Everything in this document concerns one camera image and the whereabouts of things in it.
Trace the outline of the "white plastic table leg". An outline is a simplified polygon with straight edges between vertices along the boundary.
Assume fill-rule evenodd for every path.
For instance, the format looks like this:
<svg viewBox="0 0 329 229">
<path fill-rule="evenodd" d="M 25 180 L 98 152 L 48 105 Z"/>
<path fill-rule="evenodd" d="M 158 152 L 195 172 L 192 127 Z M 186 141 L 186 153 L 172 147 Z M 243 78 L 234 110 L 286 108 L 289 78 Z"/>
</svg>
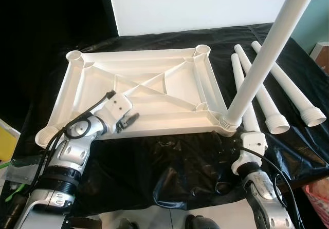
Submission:
<svg viewBox="0 0 329 229">
<path fill-rule="evenodd" d="M 244 71 L 249 73 L 252 63 L 245 54 L 244 49 L 239 44 L 235 45 L 233 48 L 240 59 Z M 290 129 L 288 121 L 279 112 L 270 93 L 268 93 L 263 84 L 260 85 L 259 91 L 256 94 L 256 99 L 265 115 L 265 123 L 270 133 L 284 133 Z"/>
<path fill-rule="evenodd" d="M 280 84 L 287 97 L 293 102 L 306 126 L 313 127 L 326 121 L 325 114 L 310 102 L 277 62 L 273 62 L 270 73 L 275 77 L 278 84 Z"/>
<path fill-rule="evenodd" d="M 239 90 L 244 82 L 244 72 L 241 67 L 239 56 L 237 53 L 231 55 L 233 78 L 235 80 L 236 89 Z M 253 102 L 249 101 L 245 105 L 245 114 L 242 116 L 242 124 L 244 130 L 247 132 L 261 132 L 259 123 L 257 121 L 256 114 L 253 109 Z"/>
<path fill-rule="evenodd" d="M 284 1 L 265 41 L 257 52 L 249 73 L 244 78 L 242 86 L 229 105 L 228 111 L 220 116 L 219 131 L 221 135 L 230 137 L 236 133 L 237 128 L 242 123 L 242 116 L 245 114 L 245 105 L 256 98 L 260 85 L 264 83 L 270 73 L 273 62 L 277 61 L 310 1 Z"/>
</svg>

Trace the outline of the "grey robot left foot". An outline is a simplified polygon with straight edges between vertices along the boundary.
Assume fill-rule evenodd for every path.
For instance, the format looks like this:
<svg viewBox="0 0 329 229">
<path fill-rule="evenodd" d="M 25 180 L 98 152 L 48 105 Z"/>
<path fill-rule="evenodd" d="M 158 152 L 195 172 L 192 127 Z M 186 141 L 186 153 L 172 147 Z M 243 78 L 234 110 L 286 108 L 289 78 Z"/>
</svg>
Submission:
<svg viewBox="0 0 329 229">
<path fill-rule="evenodd" d="M 139 229 L 139 225 L 129 219 L 120 219 L 116 229 Z"/>
</svg>

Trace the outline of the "yellow box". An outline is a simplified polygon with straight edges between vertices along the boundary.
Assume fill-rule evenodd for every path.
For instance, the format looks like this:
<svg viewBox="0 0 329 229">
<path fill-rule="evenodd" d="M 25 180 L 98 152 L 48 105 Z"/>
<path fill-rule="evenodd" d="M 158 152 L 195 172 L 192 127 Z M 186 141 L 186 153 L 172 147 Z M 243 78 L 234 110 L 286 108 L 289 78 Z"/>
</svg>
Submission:
<svg viewBox="0 0 329 229">
<path fill-rule="evenodd" d="M 21 133 L 0 119 L 0 161 L 9 162 Z"/>
</svg>

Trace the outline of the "white brown cabinet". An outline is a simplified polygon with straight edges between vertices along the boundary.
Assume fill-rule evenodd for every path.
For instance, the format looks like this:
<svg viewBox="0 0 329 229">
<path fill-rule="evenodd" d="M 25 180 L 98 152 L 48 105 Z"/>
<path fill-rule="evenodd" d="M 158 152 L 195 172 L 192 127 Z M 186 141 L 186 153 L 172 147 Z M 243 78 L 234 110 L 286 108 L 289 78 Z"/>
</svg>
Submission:
<svg viewBox="0 0 329 229">
<path fill-rule="evenodd" d="M 315 63 L 329 75 L 329 42 L 317 42 L 310 53 Z"/>
</svg>

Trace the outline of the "grey robot right foot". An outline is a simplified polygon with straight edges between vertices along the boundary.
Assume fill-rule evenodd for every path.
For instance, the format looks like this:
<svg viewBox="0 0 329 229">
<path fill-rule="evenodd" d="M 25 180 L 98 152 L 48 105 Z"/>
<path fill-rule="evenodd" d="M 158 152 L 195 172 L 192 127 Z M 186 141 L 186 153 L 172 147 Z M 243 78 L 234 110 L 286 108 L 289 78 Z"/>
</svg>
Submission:
<svg viewBox="0 0 329 229">
<path fill-rule="evenodd" d="M 184 229 L 220 229 L 214 220 L 200 215 L 188 215 L 184 222 Z"/>
</svg>

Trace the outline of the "grey robot foot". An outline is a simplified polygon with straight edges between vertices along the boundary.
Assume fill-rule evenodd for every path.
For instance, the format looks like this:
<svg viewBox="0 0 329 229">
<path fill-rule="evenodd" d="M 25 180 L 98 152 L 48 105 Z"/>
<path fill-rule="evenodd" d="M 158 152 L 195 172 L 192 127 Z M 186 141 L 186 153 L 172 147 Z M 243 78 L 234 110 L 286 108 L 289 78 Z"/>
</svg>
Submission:
<svg viewBox="0 0 329 229">
<path fill-rule="evenodd" d="M 116 229 L 139 229 L 139 225 L 129 219 L 120 219 Z"/>
<path fill-rule="evenodd" d="M 188 215 L 184 222 L 184 229 L 220 229 L 214 220 L 200 215 Z"/>
</svg>

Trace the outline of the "red plastic bag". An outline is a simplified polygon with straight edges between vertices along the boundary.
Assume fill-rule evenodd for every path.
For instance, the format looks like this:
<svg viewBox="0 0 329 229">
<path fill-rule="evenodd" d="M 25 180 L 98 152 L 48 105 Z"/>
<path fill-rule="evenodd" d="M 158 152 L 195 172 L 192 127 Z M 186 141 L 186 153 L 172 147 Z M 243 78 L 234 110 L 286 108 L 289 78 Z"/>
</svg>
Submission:
<svg viewBox="0 0 329 229">
<path fill-rule="evenodd" d="M 329 227 L 329 184 L 328 179 L 324 178 L 304 186 L 304 192 L 308 196 L 315 212 L 319 215 L 320 220 L 325 228 Z"/>
</svg>

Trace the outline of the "white board panel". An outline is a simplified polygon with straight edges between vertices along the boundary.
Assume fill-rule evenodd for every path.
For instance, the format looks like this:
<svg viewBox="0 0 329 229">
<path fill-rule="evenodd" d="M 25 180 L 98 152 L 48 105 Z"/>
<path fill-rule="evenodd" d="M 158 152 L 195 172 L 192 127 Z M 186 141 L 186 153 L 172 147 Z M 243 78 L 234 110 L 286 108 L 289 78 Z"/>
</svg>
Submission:
<svg viewBox="0 0 329 229">
<path fill-rule="evenodd" d="M 118 35 L 272 23 L 285 0 L 111 0 Z"/>
</svg>

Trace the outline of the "clear plastic package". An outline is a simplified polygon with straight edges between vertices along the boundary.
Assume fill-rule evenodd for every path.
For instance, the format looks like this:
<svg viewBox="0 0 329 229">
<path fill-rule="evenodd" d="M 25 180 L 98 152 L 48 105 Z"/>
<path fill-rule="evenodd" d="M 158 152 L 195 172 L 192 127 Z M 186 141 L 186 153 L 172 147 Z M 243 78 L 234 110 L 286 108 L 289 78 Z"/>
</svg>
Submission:
<svg viewBox="0 0 329 229">
<path fill-rule="evenodd" d="M 39 166 L 40 155 L 20 157 L 0 164 L 0 180 L 29 184 Z"/>
</svg>

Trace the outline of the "black plastic table cover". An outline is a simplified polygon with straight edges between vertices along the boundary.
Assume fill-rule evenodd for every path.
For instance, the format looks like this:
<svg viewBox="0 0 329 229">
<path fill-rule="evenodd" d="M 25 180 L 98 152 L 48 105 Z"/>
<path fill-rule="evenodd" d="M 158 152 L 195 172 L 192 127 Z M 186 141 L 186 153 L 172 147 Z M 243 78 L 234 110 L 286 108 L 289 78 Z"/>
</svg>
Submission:
<svg viewBox="0 0 329 229">
<path fill-rule="evenodd" d="M 224 100 L 230 102 L 236 92 L 230 62 L 233 47 L 244 46 L 254 58 L 251 42 L 263 41 L 270 28 L 270 23 L 260 23 L 87 42 L 56 41 L 52 36 L 12 30 L 9 39 L 0 43 L 7 48 L 7 53 L 0 53 L 0 119 L 22 133 L 17 157 L 40 155 L 34 137 L 47 123 L 64 78 L 64 56 L 72 50 L 164 50 L 205 44 L 211 48 L 210 61 Z M 275 79 L 267 78 L 265 84 L 291 124 L 285 133 L 266 134 L 265 156 L 289 177 L 305 228 L 326 229 L 301 187 L 328 174 L 328 123 L 306 126 Z M 244 199 L 239 177 L 230 168 L 236 158 L 221 149 L 221 137 L 214 133 L 97 141 L 72 215 L 149 206 L 226 207 Z"/>
</svg>

